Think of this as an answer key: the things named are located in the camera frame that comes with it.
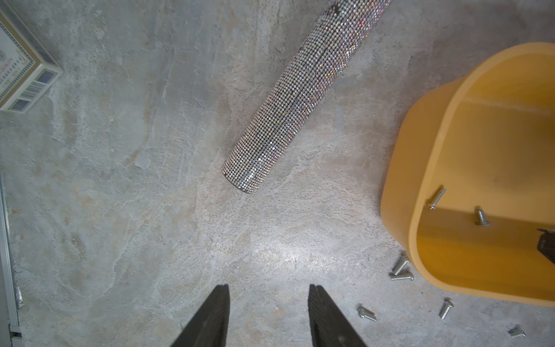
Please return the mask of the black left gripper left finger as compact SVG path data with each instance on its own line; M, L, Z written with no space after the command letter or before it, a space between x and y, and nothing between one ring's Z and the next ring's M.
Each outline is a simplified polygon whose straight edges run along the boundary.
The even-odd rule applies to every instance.
M224 347L230 315L227 284L217 285L171 347Z

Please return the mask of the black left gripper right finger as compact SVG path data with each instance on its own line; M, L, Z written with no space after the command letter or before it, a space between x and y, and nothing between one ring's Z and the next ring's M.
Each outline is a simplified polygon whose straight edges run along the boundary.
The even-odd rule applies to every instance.
M308 312L313 346L366 346L322 286L309 286Z

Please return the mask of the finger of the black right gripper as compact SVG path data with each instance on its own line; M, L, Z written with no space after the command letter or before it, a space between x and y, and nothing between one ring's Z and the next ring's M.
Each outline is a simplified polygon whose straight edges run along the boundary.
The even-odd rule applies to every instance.
M538 243L538 251L551 263L555 264L554 230L538 228L538 231L542 233Z

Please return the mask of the yellow plastic storage box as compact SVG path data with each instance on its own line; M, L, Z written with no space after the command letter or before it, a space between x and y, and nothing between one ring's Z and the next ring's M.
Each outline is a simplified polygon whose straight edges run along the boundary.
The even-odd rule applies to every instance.
M477 206L490 226L475 225ZM538 228L554 229L553 43L501 51L413 104L380 212L435 286L553 306L554 264L538 251Z

